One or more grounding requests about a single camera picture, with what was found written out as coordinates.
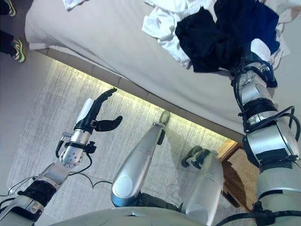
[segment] robotic hand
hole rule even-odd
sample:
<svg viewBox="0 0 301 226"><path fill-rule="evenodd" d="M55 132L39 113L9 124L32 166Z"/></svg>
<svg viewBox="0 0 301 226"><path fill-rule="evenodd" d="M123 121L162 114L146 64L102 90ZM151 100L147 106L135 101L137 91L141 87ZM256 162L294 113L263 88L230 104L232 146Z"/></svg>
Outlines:
<svg viewBox="0 0 301 226"><path fill-rule="evenodd" d="M85 102L76 120L73 133L64 132L62 139L59 141L55 152L58 160L50 164L24 192L18 192L18 196L0 214L1 225L31 226L33 222L38 220L52 196L68 176L78 173L72 173L71 171L81 163L83 152L86 153L92 163L90 154L95 152L96 146L92 141L89 144L87 143L93 130L110 131L117 128L122 121L122 116L113 121L96 120L102 103L116 91L117 89L110 89L101 94L96 100L88 99ZM59 150L66 137L70 139L64 145L66 149L59 156Z"/></svg>

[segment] carpet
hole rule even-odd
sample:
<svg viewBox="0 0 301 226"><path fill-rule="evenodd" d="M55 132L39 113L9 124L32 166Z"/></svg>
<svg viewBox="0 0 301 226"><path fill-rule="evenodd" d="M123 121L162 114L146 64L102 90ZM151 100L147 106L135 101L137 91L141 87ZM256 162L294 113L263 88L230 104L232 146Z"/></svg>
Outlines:
<svg viewBox="0 0 301 226"><path fill-rule="evenodd" d="M85 100L95 99L110 88L112 86L105 82L54 61L34 101L10 170L8 187L25 177L38 175L56 161L55 148L61 133L72 132ZM93 133L90 140L95 141L97 149L91 155L93 165L85 173L94 182L101 179L112 181L131 149L162 112L162 108L122 90L114 93L102 105L97 119L112 120L122 115L123 121L116 130ZM195 145L217 150L225 140L221 135L172 114L165 140L156 148L142 191L179 206L198 173L183 168L180 164L182 157ZM87 165L86 157L75 170ZM98 184L92 189L84 176L72 176L50 201L44 214L58 222L112 208L110 193L109 184ZM239 212L242 210L235 209L222 197L215 221Z"/></svg>

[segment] shoe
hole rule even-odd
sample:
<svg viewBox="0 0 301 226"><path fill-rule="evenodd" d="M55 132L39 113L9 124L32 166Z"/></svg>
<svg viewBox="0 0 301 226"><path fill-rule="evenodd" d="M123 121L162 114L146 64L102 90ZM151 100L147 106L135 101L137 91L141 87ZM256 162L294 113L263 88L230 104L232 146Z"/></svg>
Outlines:
<svg viewBox="0 0 301 226"><path fill-rule="evenodd" d="M163 123L164 125L167 125L168 122L169 122L169 119L170 119L170 112L164 111L164 112L161 114L160 122Z"/></svg>
<svg viewBox="0 0 301 226"><path fill-rule="evenodd" d="M11 42L11 45L16 49L17 53L12 56L12 58L19 63L22 63L25 60L25 55L23 53L23 43L19 39L14 39Z"/></svg>
<svg viewBox="0 0 301 226"><path fill-rule="evenodd" d="M16 15L16 10L15 10L13 4L11 3L11 0L4 0L4 2L7 3L8 6L9 6L8 15L11 16L11 17L15 16Z"/></svg>

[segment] silver robot leg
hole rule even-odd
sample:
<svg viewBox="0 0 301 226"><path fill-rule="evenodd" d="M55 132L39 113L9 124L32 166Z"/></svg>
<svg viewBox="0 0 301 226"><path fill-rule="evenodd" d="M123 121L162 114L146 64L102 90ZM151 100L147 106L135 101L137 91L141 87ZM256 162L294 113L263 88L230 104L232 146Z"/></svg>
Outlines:
<svg viewBox="0 0 301 226"><path fill-rule="evenodd" d="M224 183L222 164L215 153L196 146L184 158L182 165L184 167L192 165L200 169L200 172L182 205L181 212L210 226Z"/></svg>
<svg viewBox="0 0 301 226"><path fill-rule="evenodd" d="M160 121L153 123L120 167L112 184L111 200L115 206L129 206L136 200L149 170L155 148L163 141L164 128L169 118L170 113L164 111Z"/></svg>

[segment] bed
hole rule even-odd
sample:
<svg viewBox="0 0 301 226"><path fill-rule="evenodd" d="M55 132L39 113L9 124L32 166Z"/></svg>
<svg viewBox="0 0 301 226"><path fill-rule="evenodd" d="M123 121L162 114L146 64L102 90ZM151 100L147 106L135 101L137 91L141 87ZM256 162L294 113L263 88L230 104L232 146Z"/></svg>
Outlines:
<svg viewBox="0 0 301 226"><path fill-rule="evenodd" d="M230 78L183 69L155 39L141 31L143 18L151 11L142 0L89 0L70 12L61 0L34 0L26 16L25 33L30 49L50 47L74 53L188 112L242 133ZM294 74L284 79L282 73L276 70L280 85L275 102L279 107L296 105L298 112L300 101L289 96L298 87L287 82Z"/></svg>

